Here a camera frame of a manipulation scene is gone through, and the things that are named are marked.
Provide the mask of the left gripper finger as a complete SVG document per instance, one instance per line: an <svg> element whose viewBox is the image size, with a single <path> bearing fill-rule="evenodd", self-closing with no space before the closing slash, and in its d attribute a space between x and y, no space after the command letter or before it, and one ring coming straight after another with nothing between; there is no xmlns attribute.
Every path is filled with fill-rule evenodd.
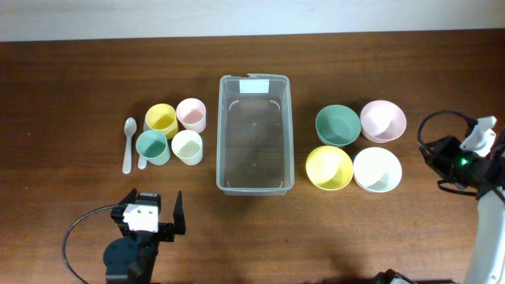
<svg viewBox="0 0 505 284"><path fill-rule="evenodd" d="M137 189L133 188L119 203L118 205L132 204L137 198Z"/></svg>
<svg viewBox="0 0 505 284"><path fill-rule="evenodd" d="M183 211L183 201L181 191L178 192L178 196L174 205L173 218L174 218L174 234L185 235L186 224L185 224L185 214Z"/></svg>

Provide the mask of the green plastic cup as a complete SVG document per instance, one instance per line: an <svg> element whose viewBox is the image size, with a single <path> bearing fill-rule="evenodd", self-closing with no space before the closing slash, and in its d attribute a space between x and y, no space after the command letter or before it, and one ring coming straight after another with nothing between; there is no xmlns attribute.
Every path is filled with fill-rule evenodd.
<svg viewBox="0 0 505 284"><path fill-rule="evenodd" d="M162 166L170 160L167 138L158 130L141 133L137 138L136 150L141 157L156 166Z"/></svg>

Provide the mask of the white plastic bowl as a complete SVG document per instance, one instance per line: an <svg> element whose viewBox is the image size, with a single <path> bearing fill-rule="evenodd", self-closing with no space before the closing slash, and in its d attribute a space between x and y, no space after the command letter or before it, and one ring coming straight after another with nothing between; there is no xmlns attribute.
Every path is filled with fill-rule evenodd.
<svg viewBox="0 0 505 284"><path fill-rule="evenodd" d="M385 148L366 148L354 158L353 177L365 191L390 192L402 180L402 165L398 158Z"/></svg>

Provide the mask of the cream plastic cup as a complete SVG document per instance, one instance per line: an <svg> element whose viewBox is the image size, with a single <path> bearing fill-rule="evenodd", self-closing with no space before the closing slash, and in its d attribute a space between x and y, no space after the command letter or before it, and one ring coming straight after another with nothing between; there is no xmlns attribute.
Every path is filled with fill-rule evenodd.
<svg viewBox="0 0 505 284"><path fill-rule="evenodd" d="M199 133L183 130L171 141L173 153L186 165L195 166L203 158L203 140Z"/></svg>

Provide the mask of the pink plastic bowl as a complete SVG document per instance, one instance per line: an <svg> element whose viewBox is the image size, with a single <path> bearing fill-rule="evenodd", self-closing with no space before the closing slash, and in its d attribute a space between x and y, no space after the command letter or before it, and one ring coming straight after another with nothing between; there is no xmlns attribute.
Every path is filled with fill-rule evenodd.
<svg viewBox="0 0 505 284"><path fill-rule="evenodd" d="M387 100L374 100L361 110L361 133L375 143L398 139L406 130L406 116L402 109Z"/></svg>

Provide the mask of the yellow plastic cup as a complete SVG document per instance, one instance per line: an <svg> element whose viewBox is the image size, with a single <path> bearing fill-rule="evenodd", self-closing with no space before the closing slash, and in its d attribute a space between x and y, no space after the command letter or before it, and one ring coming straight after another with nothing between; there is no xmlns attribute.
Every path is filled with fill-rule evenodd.
<svg viewBox="0 0 505 284"><path fill-rule="evenodd" d="M158 103L145 114L145 124L149 129L158 130L171 140L178 133L176 110L169 104Z"/></svg>

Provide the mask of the pink plastic cup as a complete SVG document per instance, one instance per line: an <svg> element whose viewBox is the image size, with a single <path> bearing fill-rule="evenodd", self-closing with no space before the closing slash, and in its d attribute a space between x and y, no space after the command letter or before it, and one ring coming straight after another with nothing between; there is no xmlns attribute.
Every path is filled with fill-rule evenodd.
<svg viewBox="0 0 505 284"><path fill-rule="evenodd" d="M196 98L182 100L176 108L178 120L185 129L202 133L206 127L206 106Z"/></svg>

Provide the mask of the green plastic bowl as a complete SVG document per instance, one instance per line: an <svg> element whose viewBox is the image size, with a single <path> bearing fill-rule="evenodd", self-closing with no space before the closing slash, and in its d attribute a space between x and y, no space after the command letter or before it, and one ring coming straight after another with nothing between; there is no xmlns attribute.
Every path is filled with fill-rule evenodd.
<svg viewBox="0 0 505 284"><path fill-rule="evenodd" d="M351 108L329 105L316 116L316 133L324 144L341 148L360 136L361 121Z"/></svg>

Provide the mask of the yellow plastic bowl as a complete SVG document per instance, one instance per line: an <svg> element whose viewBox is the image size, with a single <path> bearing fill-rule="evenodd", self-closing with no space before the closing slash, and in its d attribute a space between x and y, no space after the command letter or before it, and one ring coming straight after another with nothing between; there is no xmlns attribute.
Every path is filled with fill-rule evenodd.
<svg viewBox="0 0 505 284"><path fill-rule="evenodd" d="M353 178L354 165L350 156L335 146L320 146L306 159L308 179L318 189L336 191L346 187Z"/></svg>

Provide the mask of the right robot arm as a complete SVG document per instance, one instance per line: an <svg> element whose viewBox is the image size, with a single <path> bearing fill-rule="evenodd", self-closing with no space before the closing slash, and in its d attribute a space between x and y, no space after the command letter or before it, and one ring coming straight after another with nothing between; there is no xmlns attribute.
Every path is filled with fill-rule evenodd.
<svg viewBox="0 0 505 284"><path fill-rule="evenodd" d="M425 163L440 176L439 189L478 201L477 236L463 282L503 283L504 146L480 156L461 149L453 136L420 145Z"/></svg>

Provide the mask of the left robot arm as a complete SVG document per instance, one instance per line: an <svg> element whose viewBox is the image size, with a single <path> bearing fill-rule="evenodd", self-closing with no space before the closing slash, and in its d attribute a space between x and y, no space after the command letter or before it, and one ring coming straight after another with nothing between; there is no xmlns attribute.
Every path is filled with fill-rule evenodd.
<svg viewBox="0 0 505 284"><path fill-rule="evenodd" d="M132 189L110 213L122 237L105 249L107 283L149 283L159 244L186 232L182 193L174 205L173 222L160 222L161 196Z"/></svg>

